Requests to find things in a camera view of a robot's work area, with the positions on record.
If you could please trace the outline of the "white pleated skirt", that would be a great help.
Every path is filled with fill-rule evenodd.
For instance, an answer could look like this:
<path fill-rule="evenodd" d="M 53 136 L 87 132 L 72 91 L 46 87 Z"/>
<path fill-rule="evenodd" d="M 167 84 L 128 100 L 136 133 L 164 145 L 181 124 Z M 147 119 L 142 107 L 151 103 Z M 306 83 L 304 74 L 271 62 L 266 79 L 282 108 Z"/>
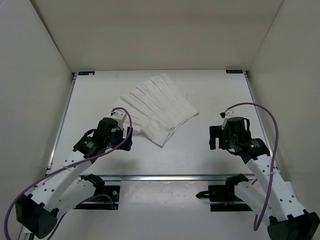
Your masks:
<path fill-rule="evenodd" d="M 122 94 L 115 106 L 129 112 L 135 136 L 144 134 L 159 147 L 199 114 L 166 73 L 153 76 Z"/>

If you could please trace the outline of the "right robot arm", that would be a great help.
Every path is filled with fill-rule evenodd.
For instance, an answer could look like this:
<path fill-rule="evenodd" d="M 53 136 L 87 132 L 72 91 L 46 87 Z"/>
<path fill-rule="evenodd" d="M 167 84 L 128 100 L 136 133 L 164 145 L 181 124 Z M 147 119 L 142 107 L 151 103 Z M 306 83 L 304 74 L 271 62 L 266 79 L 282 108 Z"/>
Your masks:
<path fill-rule="evenodd" d="M 209 146 L 239 156 L 251 170 L 263 192 L 243 174 L 225 180 L 224 195 L 247 204 L 267 226 L 272 240 L 311 240 L 320 225 L 315 212 L 308 212 L 283 180 L 270 151 L 260 138 L 252 138 L 250 121 L 225 118 L 209 128 Z"/>

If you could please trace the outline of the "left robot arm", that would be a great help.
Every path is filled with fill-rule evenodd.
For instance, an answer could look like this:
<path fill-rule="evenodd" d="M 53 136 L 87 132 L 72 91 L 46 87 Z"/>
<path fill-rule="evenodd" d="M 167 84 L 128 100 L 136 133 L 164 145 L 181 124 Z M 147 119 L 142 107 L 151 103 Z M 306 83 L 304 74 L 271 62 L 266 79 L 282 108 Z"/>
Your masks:
<path fill-rule="evenodd" d="M 67 211 L 88 198 L 101 198 L 105 182 L 97 175 L 83 172 L 109 150 L 130 151 L 133 128 L 124 128 L 127 119 L 126 113 L 114 111 L 110 117 L 100 120 L 97 128 L 88 130 L 74 145 L 57 174 L 41 180 L 29 194 L 18 198 L 15 203 L 17 221 L 43 239 L 54 231 Z"/>

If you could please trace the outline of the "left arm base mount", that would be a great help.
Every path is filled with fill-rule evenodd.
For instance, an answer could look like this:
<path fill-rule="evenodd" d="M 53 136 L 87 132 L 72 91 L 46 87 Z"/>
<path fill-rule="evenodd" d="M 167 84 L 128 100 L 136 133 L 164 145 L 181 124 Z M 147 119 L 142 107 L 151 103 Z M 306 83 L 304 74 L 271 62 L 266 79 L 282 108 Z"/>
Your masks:
<path fill-rule="evenodd" d="M 93 198 L 78 204 L 75 210 L 109 210 L 119 209 L 121 184 L 119 181 L 106 181 L 103 188 L 96 189 Z"/>

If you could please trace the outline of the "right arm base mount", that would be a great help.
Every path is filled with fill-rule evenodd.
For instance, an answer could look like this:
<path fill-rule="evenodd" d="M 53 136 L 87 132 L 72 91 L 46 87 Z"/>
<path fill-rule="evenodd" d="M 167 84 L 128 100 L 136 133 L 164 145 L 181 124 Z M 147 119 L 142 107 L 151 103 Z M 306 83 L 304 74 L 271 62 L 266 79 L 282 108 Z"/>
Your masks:
<path fill-rule="evenodd" d="M 237 198 L 234 188 L 227 185 L 209 185 L 208 190 L 195 195 L 198 199 L 208 199 L 211 212 L 252 212 L 252 209 Z"/>

